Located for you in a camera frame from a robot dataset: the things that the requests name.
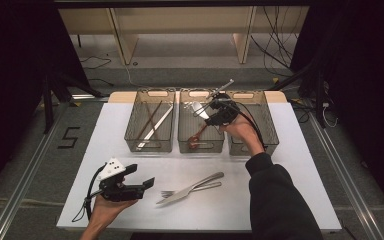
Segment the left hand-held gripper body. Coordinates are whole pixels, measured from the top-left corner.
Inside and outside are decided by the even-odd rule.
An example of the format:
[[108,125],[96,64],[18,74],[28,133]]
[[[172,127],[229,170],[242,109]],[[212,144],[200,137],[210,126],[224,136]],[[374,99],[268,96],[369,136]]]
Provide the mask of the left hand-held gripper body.
[[142,199],[145,190],[141,185],[125,185],[125,168],[117,158],[111,158],[98,174],[101,196],[109,201],[120,202]]

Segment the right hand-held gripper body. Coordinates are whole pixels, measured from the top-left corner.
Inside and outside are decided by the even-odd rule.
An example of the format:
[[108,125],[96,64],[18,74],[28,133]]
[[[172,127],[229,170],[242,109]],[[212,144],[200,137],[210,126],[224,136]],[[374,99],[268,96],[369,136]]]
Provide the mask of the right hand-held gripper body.
[[218,116],[219,126],[230,124],[240,113],[240,109],[236,102],[224,92],[224,90],[233,83],[234,80],[230,79],[227,84],[222,85],[207,96],[207,98],[212,98],[209,106],[213,110],[216,110],[216,113],[212,114],[210,117]]

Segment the brown wooden spoon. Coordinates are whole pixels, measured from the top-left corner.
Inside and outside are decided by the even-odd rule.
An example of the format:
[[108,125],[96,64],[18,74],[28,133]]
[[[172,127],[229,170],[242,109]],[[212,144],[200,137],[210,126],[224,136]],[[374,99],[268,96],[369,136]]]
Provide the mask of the brown wooden spoon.
[[200,130],[188,139],[188,147],[190,149],[197,149],[198,148],[200,136],[206,128],[207,128],[207,125],[203,124],[202,127],[200,128]]

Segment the brown wooden chopstick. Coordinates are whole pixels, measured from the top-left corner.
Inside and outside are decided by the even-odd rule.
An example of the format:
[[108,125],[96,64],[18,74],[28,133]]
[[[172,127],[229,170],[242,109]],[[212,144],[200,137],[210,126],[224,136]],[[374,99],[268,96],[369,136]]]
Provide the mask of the brown wooden chopstick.
[[145,104],[147,113],[148,113],[148,121],[146,123],[146,126],[150,125],[151,129],[154,131],[154,134],[151,136],[151,139],[158,140],[158,133],[156,129],[156,123],[154,121],[154,115],[157,113],[158,108],[160,107],[160,103],[158,104]]
[[148,119],[140,129],[139,133],[136,135],[137,140],[143,139],[143,134],[147,128],[150,128],[151,130],[155,129],[154,115],[158,112],[161,105],[162,105],[162,102],[159,102],[158,104],[155,104],[153,109],[151,109],[150,108],[151,104],[145,103],[145,109],[147,110]]

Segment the person's right hand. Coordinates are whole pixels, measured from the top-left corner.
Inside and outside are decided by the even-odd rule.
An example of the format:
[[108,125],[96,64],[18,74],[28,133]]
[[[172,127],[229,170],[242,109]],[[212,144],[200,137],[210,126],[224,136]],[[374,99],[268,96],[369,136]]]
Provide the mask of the person's right hand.
[[265,151],[257,132],[251,123],[242,115],[239,115],[230,124],[220,126],[219,130],[227,132],[234,138],[241,140],[246,145],[251,157]]

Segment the person's left hand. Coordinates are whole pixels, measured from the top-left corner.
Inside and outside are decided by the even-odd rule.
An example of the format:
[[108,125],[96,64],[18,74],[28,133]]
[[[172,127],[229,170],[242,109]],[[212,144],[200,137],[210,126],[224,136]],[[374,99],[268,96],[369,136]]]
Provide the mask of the person's left hand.
[[95,203],[88,227],[105,229],[125,209],[137,203],[137,200],[113,202],[104,199],[101,195],[95,198]]

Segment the white table mat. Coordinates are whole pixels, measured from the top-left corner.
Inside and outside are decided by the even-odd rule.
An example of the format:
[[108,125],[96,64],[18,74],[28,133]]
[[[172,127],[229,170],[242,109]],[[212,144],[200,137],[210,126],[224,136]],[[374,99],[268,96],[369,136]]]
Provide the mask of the white table mat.
[[[76,220],[96,170],[115,157],[124,165],[137,164],[136,172],[126,177],[128,184],[154,178],[137,204],[113,222],[113,229],[132,232],[248,232],[250,210],[249,174],[246,157],[234,157],[229,147],[218,154],[182,154],[174,146],[168,154],[132,153],[124,133],[130,117],[130,103],[107,103],[98,117],[94,132],[57,222],[63,229],[82,229],[85,218]],[[279,138],[272,160],[287,169],[319,228],[339,231],[341,225],[322,184],[294,111],[288,103],[271,103],[270,113]],[[161,191],[180,191],[217,172],[222,186],[190,192],[187,197],[159,204]]]

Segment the black metal stand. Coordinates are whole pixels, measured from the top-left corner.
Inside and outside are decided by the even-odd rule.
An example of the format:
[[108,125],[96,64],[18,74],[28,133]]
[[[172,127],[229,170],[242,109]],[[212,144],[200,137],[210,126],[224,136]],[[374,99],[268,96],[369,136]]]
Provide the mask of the black metal stand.
[[51,72],[49,75],[46,75],[42,81],[42,96],[45,109],[45,134],[51,130],[54,124],[51,94],[54,94],[60,102],[67,103],[73,99],[73,95],[68,90],[69,86],[74,86],[97,98],[108,97],[108,94],[101,93],[91,88],[88,84],[81,83],[79,80],[76,80],[65,73]]
[[318,52],[301,70],[269,88],[269,91],[279,91],[296,80],[301,79],[302,82],[298,93],[301,97],[309,97],[311,94],[315,94],[316,119],[322,128],[326,127],[323,118],[324,67],[323,53]]

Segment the beige wooden desk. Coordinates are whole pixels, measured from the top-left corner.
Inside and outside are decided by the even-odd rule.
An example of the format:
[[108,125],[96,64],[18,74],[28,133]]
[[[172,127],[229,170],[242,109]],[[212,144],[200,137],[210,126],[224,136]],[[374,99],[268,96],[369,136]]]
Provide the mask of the beige wooden desk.
[[140,34],[230,34],[238,61],[247,60],[253,33],[299,33],[307,6],[61,9],[71,35],[111,35],[121,63],[131,62]]

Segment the black curtain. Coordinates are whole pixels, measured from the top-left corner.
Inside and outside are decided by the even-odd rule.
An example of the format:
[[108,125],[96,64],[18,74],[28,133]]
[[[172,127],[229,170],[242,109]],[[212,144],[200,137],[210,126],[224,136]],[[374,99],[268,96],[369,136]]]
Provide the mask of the black curtain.
[[61,74],[89,84],[54,0],[0,0],[0,173],[41,100],[43,82],[70,97]]
[[315,0],[297,42],[291,68],[315,56],[328,28],[349,7],[348,26],[333,38],[325,72],[328,95],[362,160],[384,193],[384,0]]

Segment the short aluminium rail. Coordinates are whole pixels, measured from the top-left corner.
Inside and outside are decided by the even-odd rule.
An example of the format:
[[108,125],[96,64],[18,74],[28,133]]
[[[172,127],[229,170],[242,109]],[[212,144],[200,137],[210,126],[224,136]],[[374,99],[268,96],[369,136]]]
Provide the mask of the short aluminium rail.
[[74,94],[72,95],[72,101],[101,101],[107,102],[109,96],[97,97],[90,94]]

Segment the long aluminium rail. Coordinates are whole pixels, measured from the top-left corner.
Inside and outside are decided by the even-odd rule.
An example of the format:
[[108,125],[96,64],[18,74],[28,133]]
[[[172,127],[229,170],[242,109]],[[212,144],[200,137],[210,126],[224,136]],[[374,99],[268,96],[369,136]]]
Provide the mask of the long aluminium rail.
[[362,194],[357,188],[353,178],[342,161],[335,145],[325,129],[319,126],[316,117],[310,115],[310,122],[321,142],[329,161],[350,201],[363,229],[369,240],[384,240],[380,226],[377,224],[375,215],[370,210]]
[[54,123],[45,133],[45,110],[37,109],[26,132],[0,174],[0,240],[3,240],[18,208],[44,159],[53,140],[60,119],[68,103],[52,107]]

